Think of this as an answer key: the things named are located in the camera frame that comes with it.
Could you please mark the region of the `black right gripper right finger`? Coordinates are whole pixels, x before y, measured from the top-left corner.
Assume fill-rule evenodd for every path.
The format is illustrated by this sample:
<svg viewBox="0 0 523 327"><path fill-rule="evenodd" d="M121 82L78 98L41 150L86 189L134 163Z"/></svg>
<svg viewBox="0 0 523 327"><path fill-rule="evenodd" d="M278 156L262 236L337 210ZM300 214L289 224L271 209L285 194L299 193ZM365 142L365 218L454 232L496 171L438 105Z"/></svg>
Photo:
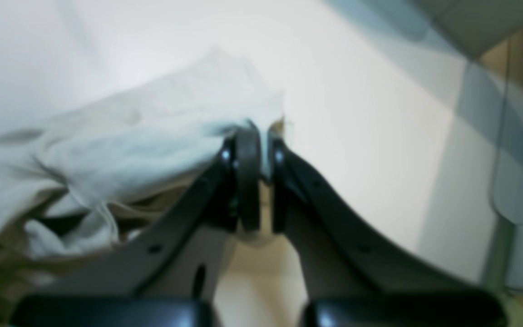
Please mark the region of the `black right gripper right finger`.
<svg viewBox="0 0 523 327"><path fill-rule="evenodd" d="M301 327L505 327L493 295L403 250L326 179L268 137L274 232L294 246L308 302Z"/></svg>

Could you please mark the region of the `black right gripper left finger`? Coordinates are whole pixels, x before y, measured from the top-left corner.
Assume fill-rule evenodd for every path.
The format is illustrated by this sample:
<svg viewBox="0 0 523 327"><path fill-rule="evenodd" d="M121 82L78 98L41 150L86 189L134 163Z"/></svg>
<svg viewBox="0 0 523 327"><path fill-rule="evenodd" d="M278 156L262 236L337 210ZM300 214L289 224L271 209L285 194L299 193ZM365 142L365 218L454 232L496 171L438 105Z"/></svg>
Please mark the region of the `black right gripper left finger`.
<svg viewBox="0 0 523 327"><path fill-rule="evenodd" d="M20 300L14 327L219 327L212 300L230 235L260 229L260 136L238 128L133 241Z"/></svg>

